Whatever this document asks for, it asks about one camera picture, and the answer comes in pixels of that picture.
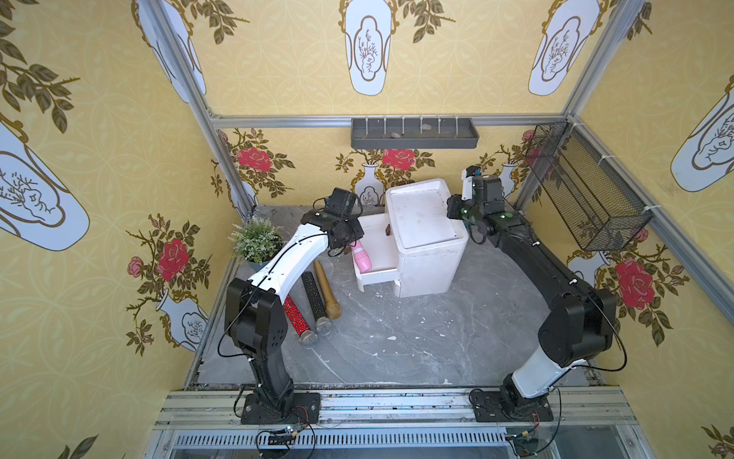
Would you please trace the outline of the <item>white drawer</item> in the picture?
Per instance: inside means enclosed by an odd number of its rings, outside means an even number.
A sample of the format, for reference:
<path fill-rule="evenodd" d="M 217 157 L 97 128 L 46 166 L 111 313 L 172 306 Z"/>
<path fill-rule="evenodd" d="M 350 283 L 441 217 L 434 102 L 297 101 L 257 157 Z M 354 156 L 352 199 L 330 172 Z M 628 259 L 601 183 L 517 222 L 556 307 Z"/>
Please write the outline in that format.
<path fill-rule="evenodd" d="M 364 235 L 361 243 L 372 261 L 372 270 L 361 273 L 353 260 L 357 288 L 365 291 L 368 285 L 395 282 L 399 279 L 399 252 L 393 233 L 385 235 L 385 228 L 390 224 L 387 213 L 361 216 L 359 218 Z"/>

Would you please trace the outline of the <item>pink microphone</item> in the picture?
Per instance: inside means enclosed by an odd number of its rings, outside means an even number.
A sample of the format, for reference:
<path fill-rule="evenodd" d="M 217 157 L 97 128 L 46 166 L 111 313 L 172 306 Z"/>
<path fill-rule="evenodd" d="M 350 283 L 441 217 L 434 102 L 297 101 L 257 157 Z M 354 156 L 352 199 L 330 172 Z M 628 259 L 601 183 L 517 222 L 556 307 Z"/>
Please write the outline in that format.
<path fill-rule="evenodd" d="M 352 244 L 352 254 L 353 260 L 357 265 L 357 269 L 359 269 L 361 273 L 368 273 L 372 270 L 373 265 L 371 258 L 369 254 L 367 254 L 361 241 L 358 240 Z"/>

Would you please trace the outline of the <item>wooden rolling pin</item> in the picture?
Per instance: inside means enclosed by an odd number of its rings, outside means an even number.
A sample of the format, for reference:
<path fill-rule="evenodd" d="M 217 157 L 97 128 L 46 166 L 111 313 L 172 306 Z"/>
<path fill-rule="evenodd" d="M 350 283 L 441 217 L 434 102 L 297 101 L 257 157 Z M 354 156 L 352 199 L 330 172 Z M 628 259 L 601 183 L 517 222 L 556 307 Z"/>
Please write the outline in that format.
<path fill-rule="evenodd" d="M 315 260 L 313 262 L 313 268 L 315 269 L 315 275 L 317 276 L 317 281 L 325 301 L 326 315 L 329 319 L 335 321 L 342 315 L 341 306 L 334 296 L 322 264 L 318 260 Z"/>

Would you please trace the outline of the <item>black microphone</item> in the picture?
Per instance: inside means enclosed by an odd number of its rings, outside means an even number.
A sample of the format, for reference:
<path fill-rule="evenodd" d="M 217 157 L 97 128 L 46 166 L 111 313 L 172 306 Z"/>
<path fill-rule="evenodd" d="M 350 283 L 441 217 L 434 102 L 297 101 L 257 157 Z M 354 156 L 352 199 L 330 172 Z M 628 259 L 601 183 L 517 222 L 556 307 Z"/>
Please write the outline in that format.
<path fill-rule="evenodd" d="M 317 282 L 313 277 L 313 273 L 305 271 L 301 275 L 301 281 L 309 300 L 313 318 L 315 319 L 317 333 L 321 335 L 329 335 L 333 331 L 333 324 L 327 317 L 326 308 L 318 290 Z"/>

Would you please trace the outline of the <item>red glitter microphone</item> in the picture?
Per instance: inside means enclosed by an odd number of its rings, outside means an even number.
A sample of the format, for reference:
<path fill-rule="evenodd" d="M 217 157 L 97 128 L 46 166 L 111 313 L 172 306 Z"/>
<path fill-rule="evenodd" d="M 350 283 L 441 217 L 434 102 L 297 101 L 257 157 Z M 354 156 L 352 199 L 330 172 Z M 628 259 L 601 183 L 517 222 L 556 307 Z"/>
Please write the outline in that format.
<path fill-rule="evenodd" d="M 318 341 L 317 333 L 311 329 L 294 301 L 287 296 L 283 305 L 286 317 L 298 335 L 299 342 L 305 347 L 314 347 Z"/>

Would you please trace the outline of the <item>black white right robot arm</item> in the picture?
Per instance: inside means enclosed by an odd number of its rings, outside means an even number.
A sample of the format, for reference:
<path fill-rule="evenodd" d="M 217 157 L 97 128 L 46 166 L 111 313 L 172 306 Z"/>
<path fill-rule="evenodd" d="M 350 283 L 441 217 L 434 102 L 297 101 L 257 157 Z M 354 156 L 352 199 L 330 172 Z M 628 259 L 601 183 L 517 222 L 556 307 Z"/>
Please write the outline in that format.
<path fill-rule="evenodd" d="M 533 355 L 500 388 L 504 415 L 524 419 L 541 411 L 551 388 L 567 373 L 590 367 L 612 346 L 617 301 L 572 272 L 540 241 L 527 218 L 507 206 L 499 177 L 470 166 L 462 182 L 462 192 L 447 201 L 448 218 L 462 221 L 473 242 L 490 242 L 509 256 L 550 309 Z"/>

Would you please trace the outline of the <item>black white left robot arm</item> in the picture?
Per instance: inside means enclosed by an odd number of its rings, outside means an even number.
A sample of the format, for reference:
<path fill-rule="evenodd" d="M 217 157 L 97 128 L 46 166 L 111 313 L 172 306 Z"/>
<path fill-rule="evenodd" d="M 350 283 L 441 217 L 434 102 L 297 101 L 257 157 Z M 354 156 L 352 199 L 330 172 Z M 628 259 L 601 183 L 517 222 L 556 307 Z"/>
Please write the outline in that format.
<path fill-rule="evenodd" d="M 248 359 L 255 388 L 248 395 L 244 424 L 284 422 L 302 411 L 296 406 L 318 405 L 315 395 L 296 395 L 281 352 L 288 321 L 284 305 L 302 273 L 323 252 L 343 250 L 363 238 L 359 197 L 334 189 L 322 208 L 308 210 L 292 238 L 261 270 L 247 279 L 235 278 L 227 287 L 225 335 Z"/>

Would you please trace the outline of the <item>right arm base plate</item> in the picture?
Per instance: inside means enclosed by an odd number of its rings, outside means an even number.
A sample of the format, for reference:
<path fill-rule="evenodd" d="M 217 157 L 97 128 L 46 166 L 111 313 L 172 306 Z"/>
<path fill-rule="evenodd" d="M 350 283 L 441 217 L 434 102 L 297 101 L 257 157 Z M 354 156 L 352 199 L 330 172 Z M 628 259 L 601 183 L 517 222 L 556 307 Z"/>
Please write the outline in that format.
<path fill-rule="evenodd" d="M 500 391 L 472 389 L 468 401 L 478 423 L 500 422 L 552 422 L 554 413 L 546 396 L 525 399 Z"/>

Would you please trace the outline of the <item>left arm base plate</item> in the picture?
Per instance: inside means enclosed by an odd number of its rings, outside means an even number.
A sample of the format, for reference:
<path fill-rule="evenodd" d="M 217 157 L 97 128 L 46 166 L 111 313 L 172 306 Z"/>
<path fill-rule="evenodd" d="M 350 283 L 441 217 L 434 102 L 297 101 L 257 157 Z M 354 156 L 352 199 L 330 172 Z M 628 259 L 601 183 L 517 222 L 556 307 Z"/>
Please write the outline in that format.
<path fill-rule="evenodd" d="M 240 420 L 246 426 L 316 424 L 320 409 L 321 395 L 317 392 L 296 392 L 279 402 L 255 392 L 246 397 Z"/>

